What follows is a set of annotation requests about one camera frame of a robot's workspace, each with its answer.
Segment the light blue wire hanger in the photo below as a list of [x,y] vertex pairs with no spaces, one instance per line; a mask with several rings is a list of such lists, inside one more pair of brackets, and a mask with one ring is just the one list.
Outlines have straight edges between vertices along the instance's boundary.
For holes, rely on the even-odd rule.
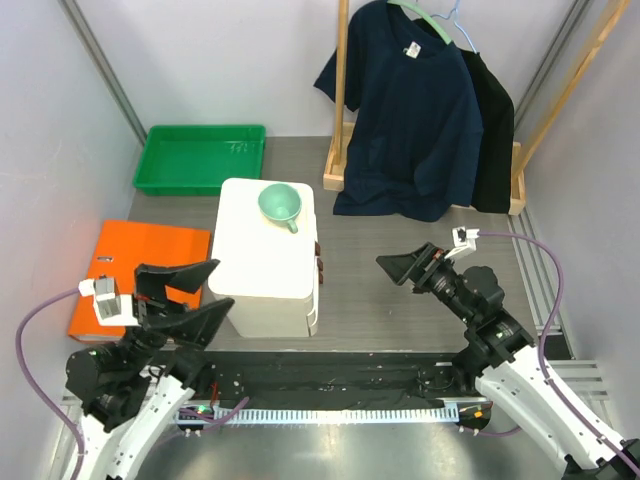
[[459,32],[464,36],[466,42],[468,43],[468,46],[470,47],[470,50],[473,53],[477,54],[478,50],[476,49],[471,37],[469,36],[468,32],[464,29],[464,27],[460,23],[460,4],[461,4],[461,0],[456,0],[455,3],[453,4],[453,7],[449,10],[448,13],[434,13],[434,14],[431,14],[431,17],[434,19],[451,21],[455,26],[455,28],[458,29]]

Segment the navy blue t shirt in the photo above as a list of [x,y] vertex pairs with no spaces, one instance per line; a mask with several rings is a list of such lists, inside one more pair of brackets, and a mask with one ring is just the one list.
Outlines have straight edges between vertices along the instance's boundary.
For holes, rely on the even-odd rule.
[[483,135],[460,50],[386,1],[348,26],[344,104],[357,118],[333,212],[435,222],[472,200]]

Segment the green hanger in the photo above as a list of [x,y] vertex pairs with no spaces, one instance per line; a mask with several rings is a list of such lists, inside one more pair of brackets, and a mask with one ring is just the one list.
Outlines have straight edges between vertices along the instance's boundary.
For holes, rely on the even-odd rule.
[[399,7],[406,8],[413,13],[417,14],[421,19],[423,19],[426,23],[428,23],[433,30],[439,35],[439,37],[443,40],[443,42],[447,45],[452,43],[451,37],[446,33],[446,31],[437,23],[436,20],[432,18],[431,15],[424,12],[417,4],[411,4],[407,1],[400,0],[387,0],[388,4],[396,5]]

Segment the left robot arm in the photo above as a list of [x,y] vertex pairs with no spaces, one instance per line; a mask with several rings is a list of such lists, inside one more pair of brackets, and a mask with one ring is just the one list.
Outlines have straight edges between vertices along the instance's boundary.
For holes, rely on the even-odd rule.
[[168,421],[189,398],[213,385],[204,350],[234,301],[223,298],[192,309],[169,299],[168,289],[193,294],[219,262],[177,267],[139,265],[134,291],[121,294],[114,278],[79,284],[98,322],[124,335],[73,353],[66,388],[81,402],[78,464],[66,479],[133,479]]

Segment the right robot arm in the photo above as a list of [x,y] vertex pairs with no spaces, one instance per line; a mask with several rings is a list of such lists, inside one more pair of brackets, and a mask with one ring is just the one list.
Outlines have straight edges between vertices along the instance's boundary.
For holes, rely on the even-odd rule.
[[466,326],[467,346],[451,380],[479,393],[515,421],[566,479],[636,479],[639,442],[603,422],[554,371],[529,332],[503,306],[504,290],[487,266],[456,271],[452,254],[431,243],[377,264],[394,284],[430,293]]

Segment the black t shirt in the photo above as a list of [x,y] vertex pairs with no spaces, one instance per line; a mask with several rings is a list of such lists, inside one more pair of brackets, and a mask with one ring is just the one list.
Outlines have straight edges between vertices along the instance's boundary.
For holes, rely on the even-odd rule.
[[[453,45],[446,45],[433,28],[423,19],[409,20],[400,15],[396,25],[396,37],[405,45],[416,42],[422,52],[416,64],[431,63],[434,58],[444,59],[444,65],[453,65]],[[460,65],[465,65],[473,83],[479,113],[482,118],[483,136],[477,162],[476,179],[471,205],[479,212],[507,213],[510,208],[512,142],[514,135],[514,105],[506,90],[489,71],[481,56],[472,51],[459,52]],[[470,145],[471,127],[464,126],[470,112],[470,97],[453,98],[458,90],[452,84],[460,83],[460,74],[449,69],[443,80],[437,80],[439,68],[431,65],[422,69],[429,78],[429,85],[412,83],[419,94],[408,94],[404,100],[403,128],[408,139],[420,140],[418,153],[412,157],[411,167],[426,167],[429,154],[436,155],[431,166],[442,167],[449,153]]]

